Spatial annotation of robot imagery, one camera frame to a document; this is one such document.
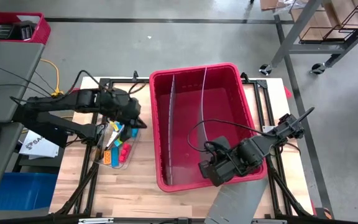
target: red plastic bin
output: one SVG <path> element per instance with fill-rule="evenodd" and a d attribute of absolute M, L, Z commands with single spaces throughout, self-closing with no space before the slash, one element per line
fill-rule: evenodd
<path fill-rule="evenodd" d="M 212 186 L 204 179 L 198 163 L 204 152 L 198 152 L 187 143 L 190 129 L 200 121 L 201 90 L 205 68 L 203 114 L 204 119 L 222 119 L 254 128 L 247 99 L 237 67 L 220 63 L 200 67 L 162 70 L 150 76 L 150 95 L 155 147 L 157 184 L 165 192 Z M 175 76 L 175 101 L 173 104 L 172 148 L 168 153 L 168 119 L 172 80 Z M 225 136 L 231 146 L 254 135 L 253 132 L 228 124 L 205 123 L 209 140 Z M 197 130 L 190 134 L 190 141 L 198 145 Z M 235 177 L 229 183 L 259 180 L 266 176 L 267 167 L 262 166 L 245 177 Z"/>
<path fill-rule="evenodd" d="M 9 41 L 9 42 L 26 42 L 26 43 L 40 43 L 47 44 L 49 34 L 50 34 L 50 26 L 48 22 L 45 20 L 44 15 L 42 13 L 33 12 L 0 12 L 0 24 L 2 23 L 13 23 L 20 22 L 21 20 L 18 16 L 37 16 L 40 18 L 38 21 L 37 27 L 35 27 L 35 31 L 29 40 L 1 40 L 1 41 Z"/>

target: wooden tabletop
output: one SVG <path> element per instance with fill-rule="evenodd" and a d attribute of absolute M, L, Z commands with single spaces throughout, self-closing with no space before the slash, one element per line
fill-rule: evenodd
<path fill-rule="evenodd" d="M 282 115 L 289 113 L 290 110 L 282 79 L 268 78 L 267 83 L 273 116 L 277 124 L 278 119 Z M 114 86 L 127 91 L 131 84 L 115 84 Z M 97 87 L 97 84 L 88 77 L 84 78 L 81 84 L 81 88 Z M 244 91 L 255 128 L 260 129 L 252 85 L 244 85 Z M 260 96 L 264 107 L 265 122 L 268 124 L 262 92 Z M 108 166 L 99 167 L 92 215 L 95 215 L 96 212 L 102 212 L 104 217 L 204 218 L 218 194 L 219 187 L 207 187 L 176 193 L 165 193 L 159 189 L 155 176 L 149 86 L 147 85 L 142 91 L 133 94 L 132 97 L 139 100 L 142 106 L 140 118 L 147 124 L 148 128 L 140 130 L 139 143 L 134 149 L 134 155 L 127 169 L 117 170 Z M 92 114 L 75 113 L 73 121 L 87 124 L 91 122 L 91 118 Z M 80 143 L 74 143 L 65 149 L 50 212 L 56 212 L 60 209 L 77 188 L 84 153 L 85 145 Z M 282 159 L 288 188 L 302 204 L 303 208 L 309 213 L 313 213 L 299 152 L 291 146 L 286 146 L 282 153 Z M 281 191 L 278 186 L 276 188 L 278 189 L 280 208 L 284 212 Z M 87 193 L 88 188 L 84 192 L 82 209 L 86 205 Z M 264 214 L 267 213 L 273 215 L 269 186 L 265 189 L 254 218 L 263 218 Z"/>

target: concrete floor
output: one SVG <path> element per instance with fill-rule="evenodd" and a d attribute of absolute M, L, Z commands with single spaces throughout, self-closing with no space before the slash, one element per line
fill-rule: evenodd
<path fill-rule="evenodd" d="M 1 0 L 2 11 L 42 12 L 47 17 L 161 19 L 273 19 L 246 0 Z M 94 76 L 142 77 L 153 71 L 232 62 L 250 77 L 268 63 L 279 47 L 274 25 L 50 23 L 52 33 L 43 58 L 60 69 L 60 88 L 67 90 L 79 70 Z M 309 122 L 321 168 L 337 219 L 358 222 L 358 46 L 323 75 L 308 73 L 328 55 L 292 55 L 305 108 L 315 106 Z M 55 72 L 40 63 L 37 71 L 54 86 Z M 282 62 L 271 77 L 290 87 Z M 46 86 L 34 76 L 34 82 Z M 34 93 L 28 91 L 26 96 Z M 291 112 L 297 114 L 290 99 Z M 314 204 L 321 205 L 306 145 L 303 169 Z"/>

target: floor caster wheel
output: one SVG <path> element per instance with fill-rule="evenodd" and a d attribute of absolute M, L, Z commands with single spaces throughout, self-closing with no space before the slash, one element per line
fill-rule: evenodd
<path fill-rule="evenodd" d="M 325 72 L 327 67 L 323 63 L 316 63 L 311 67 L 310 73 L 321 75 Z"/>
<path fill-rule="evenodd" d="M 272 67 L 268 64 L 263 64 L 260 68 L 259 68 L 259 72 L 264 74 L 264 75 L 269 75 L 272 72 Z"/>

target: red basket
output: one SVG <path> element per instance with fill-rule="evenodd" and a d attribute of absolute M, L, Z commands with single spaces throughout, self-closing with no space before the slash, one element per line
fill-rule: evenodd
<path fill-rule="evenodd" d="M 200 121 L 201 90 L 205 68 L 207 68 L 203 119 L 222 119 L 254 128 L 252 117 L 238 69 L 231 63 L 220 63 L 200 67 L 157 71 L 150 76 L 155 165 L 157 184 L 165 192 L 212 186 L 204 179 L 198 167 L 203 152 L 198 152 L 187 143 L 190 129 Z M 172 148 L 168 151 L 169 104 L 173 77 L 175 76 L 175 102 L 173 104 Z M 254 135 L 253 132 L 222 123 L 205 123 L 209 140 L 225 136 L 231 146 Z M 190 134 L 190 141 L 198 145 L 197 130 Z M 229 183 L 259 180 L 266 176 L 264 162 L 253 173 L 235 177 Z"/>
<path fill-rule="evenodd" d="M 18 16 L 37 16 L 40 17 L 40 20 L 35 28 L 35 31 L 29 40 L 1 40 L 1 41 L 10 41 L 10 42 L 28 42 L 28 43 L 40 43 L 47 44 L 49 34 L 50 34 L 50 26 L 48 22 L 45 20 L 44 15 L 42 13 L 25 13 L 25 12 L 0 12 L 0 24 L 1 23 L 13 23 L 20 22 L 21 20 Z"/>

